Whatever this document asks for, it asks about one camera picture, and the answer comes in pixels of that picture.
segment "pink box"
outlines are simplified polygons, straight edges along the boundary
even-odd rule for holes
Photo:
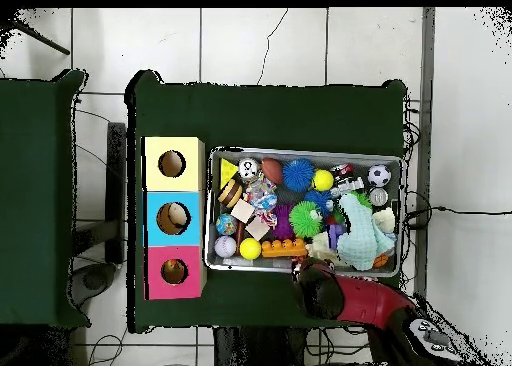
[[[162,277],[165,261],[180,259],[187,267],[187,277],[180,284],[169,284]],[[201,297],[206,283],[206,269],[199,246],[148,247],[149,300],[191,299]]]

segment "green table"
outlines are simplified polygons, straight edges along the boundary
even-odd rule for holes
[[[163,84],[152,71],[129,83],[128,316],[131,328],[148,326],[333,326],[310,319],[295,304],[289,275],[208,270],[198,299],[143,298],[143,246],[140,139],[144,136],[193,136],[207,152],[215,146],[403,155],[405,86],[329,85],[321,87],[228,87]]]

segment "red ball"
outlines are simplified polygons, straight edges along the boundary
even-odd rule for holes
[[[261,162],[261,170],[265,178],[274,184],[283,183],[283,167],[277,160],[265,157]]]

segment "light blue plush toy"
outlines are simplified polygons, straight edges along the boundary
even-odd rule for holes
[[[338,238],[340,259],[358,271],[371,269],[377,256],[394,247],[393,241],[377,227],[372,209],[362,205],[354,194],[344,194],[338,204],[350,222],[350,233]]]

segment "yellow box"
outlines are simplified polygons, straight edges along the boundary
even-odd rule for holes
[[[205,150],[201,140],[195,137],[144,137],[143,142],[148,191],[204,190]]]

